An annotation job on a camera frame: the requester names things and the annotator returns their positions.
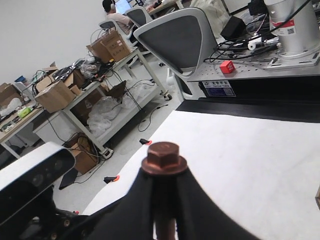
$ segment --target red label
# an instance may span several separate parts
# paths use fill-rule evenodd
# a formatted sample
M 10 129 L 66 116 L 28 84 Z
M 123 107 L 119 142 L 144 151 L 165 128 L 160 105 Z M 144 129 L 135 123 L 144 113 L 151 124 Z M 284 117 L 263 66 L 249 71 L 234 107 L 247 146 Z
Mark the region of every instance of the red label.
M 275 27 L 278 27 L 282 24 L 283 22 L 272 22 L 272 25 Z M 281 26 L 280 28 L 290 28 L 293 27 L 295 25 L 295 20 L 291 19 L 290 21 L 288 21 L 285 25 Z

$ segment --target gray mesh chair back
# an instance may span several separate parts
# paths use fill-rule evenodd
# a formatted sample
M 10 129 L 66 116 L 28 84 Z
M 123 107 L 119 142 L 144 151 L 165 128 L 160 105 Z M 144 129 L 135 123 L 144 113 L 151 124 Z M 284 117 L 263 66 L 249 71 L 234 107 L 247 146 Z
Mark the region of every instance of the gray mesh chair back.
M 99 23 L 100 28 L 102 29 L 112 29 L 112 28 L 116 28 L 116 24 L 114 20 L 106 20 L 103 22 Z
M 195 7 L 152 20 L 133 34 L 180 78 L 190 77 L 217 46 L 206 14 Z
M 138 28 L 153 20 L 147 10 L 142 6 L 133 7 L 127 10 L 125 14 Z

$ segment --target office chair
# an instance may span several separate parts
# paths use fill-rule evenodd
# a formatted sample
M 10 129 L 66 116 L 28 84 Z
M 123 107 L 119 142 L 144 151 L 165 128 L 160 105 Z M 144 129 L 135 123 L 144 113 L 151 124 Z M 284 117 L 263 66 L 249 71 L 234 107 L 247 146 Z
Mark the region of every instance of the office chair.
M 141 26 L 151 22 L 153 19 L 143 6 L 133 7 L 125 12 L 131 21 L 140 28 Z
M 178 76 L 176 87 L 183 98 L 195 99 L 200 90 L 188 78 L 217 46 L 206 14 L 195 7 L 177 10 L 141 26 L 133 35 Z
M 130 41 L 133 31 L 131 30 L 129 34 L 126 34 L 122 30 L 122 28 L 117 24 L 117 22 L 113 19 L 108 19 L 103 22 L 100 22 L 99 27 L 104 30 L 115 28 L 115 30 L 120 34 L 120 36 L 122 37 L 122 39 L 130 49 L 133 49 L 138 44 L 138 41 L 135 41 L 135 42 Z M 139 59 L 138 56 L 135 56 L 130 62 L 130 64 L 128 64 L 128 67 L 130 68 L 138 59 Z

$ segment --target black power adapter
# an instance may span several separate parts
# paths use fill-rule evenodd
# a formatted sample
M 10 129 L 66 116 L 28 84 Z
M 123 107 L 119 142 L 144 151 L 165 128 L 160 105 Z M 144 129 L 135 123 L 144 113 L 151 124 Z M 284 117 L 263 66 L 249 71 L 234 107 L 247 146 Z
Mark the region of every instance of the black power adapter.
M 235 41 L 237 38 L 241 37 L 245 29 L 246 24 L 242 19 L 236 16 L 231 16 L 228 23 L 222 30 L 221 36 L 224 37 L 224 39 L 226 40 Z

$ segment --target white wall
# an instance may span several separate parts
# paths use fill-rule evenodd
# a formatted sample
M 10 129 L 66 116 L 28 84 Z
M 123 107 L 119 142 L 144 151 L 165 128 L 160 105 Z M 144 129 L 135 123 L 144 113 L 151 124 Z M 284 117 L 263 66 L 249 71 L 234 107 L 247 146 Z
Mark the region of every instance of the white wall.
M 0 0 L 0 84 L 85 57 L 104 19 L 102 0 Z

